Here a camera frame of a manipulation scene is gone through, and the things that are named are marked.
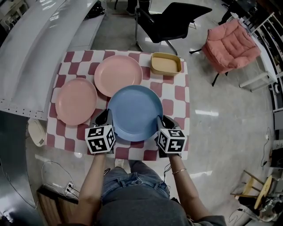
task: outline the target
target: bracelet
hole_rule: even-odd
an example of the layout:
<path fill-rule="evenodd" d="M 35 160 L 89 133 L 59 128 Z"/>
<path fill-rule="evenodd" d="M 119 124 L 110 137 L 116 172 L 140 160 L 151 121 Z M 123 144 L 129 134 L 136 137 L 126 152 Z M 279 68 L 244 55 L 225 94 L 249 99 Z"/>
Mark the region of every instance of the bracelet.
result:
<path fill-rule="evenodd" d="M 184 169 L 178 170 L 178 171 L 176 171 L 176 172 L 173 172 L 172 174 L 175 175 L 176 173 L 182 172 L 182 171 L 184 171 L 184 170 L 187 170 L 187 169 L 184 168 Z"/>

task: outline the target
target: gray shirt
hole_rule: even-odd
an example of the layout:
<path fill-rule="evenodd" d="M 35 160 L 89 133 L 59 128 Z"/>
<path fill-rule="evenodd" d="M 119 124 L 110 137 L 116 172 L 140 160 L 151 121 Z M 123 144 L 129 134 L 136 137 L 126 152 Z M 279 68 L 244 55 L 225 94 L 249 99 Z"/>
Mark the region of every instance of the gray shirt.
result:
<path fill-rule="evenodd" d="M 193 223 L 179 203 L 164 198 L 157 190 L 145 185 L 119 188 L 107 195 L 95 225 L 226 226 L 223 216 L 209 216 Z"/>

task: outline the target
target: wooden stool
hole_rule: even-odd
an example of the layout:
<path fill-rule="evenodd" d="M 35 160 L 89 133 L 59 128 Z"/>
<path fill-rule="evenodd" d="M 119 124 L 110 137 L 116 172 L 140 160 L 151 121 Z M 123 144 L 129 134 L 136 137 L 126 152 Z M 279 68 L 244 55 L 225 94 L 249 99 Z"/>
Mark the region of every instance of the wooden stool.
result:
<path fill-rule="evenodd" d="M 233 193 L 231 193 L 231 195 L 239 196 L 239 197 L 255 198 L 256 199 L 256 203 L 255 203 L 254 209 L 256 210 L 259 207 L 259 205 L 261 204 L 262 197 L 266 197 L 266 195 L 268 194 L 268 191 L 270 189 L 271 182 L 272 182 L 272 176 L 269 176 L 267 178 L 267 180 L 265 181 L 265 183 L 264 183 L 260 179 L 258 179 L 257 177 L 253 176 L 251 173 L 247 172 L 246 170 L 244 170 L 244 172 L 246 174 L 248 174 L 251 178 L 249 179 L 249 181 L 247 183 L 244 183 L 245 187 L 244 187 L 244 190 L 243 190 L 243 192 L 241 194 L 233 194 Z M 253 183 L 254 183 L 255 180 L 263 185 L 261 190 L 255 188 L 253 186 Z M 250 195 L 248 195 L 252 189 L 258 191 L 259 195 L 258 196 L 250 196 Z"/>

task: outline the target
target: plate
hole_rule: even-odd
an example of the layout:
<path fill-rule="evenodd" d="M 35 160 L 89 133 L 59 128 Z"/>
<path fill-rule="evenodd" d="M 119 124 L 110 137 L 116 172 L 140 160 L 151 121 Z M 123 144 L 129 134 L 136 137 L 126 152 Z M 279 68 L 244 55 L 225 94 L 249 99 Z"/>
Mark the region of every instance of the plate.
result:
<path fill-rule="evenodd" d="M 82 124 L 92 116 L 96 102 L 94 85 L 87 79 L 73 79 L 62 86 L 57 96 L 57 117 L 67 125 Z"/>
<path fill-rule="evenodd" d="M 143 86 L 128 86 L 120 89 L 109 101 L 115 133 L 128 141 L 142 141 L 157 132 L 159 115 L 163 108 L 158 96 Z"/>
<path fill-rule="evenodd" d="M 110 56 L 102 61 L 95 73 L 96 88 L 105 96 L 112 97 L 118 90 L 142 82 L 142 68 L 129 56 Z"/>

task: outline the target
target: pink plate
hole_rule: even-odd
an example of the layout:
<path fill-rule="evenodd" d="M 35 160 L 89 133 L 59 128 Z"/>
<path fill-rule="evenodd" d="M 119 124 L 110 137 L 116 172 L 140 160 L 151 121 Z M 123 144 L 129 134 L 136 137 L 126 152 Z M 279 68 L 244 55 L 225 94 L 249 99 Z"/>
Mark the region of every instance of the pink plate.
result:
<path fill-rule="evenodd" d="M 92 116 L 96 102 L 97 92 L 91 82 L 83 78 L 68 81 L 57 96 L 58 119 L 67 125 L 82 124 Z"/>
<path fill-rule="evenodd" d="M 142 68 L 129 56 L 110 56 L 98 65 L 94 73 L 96 88 L 108 97 L 126 86 L 139 85 L 141 82 Z"/>

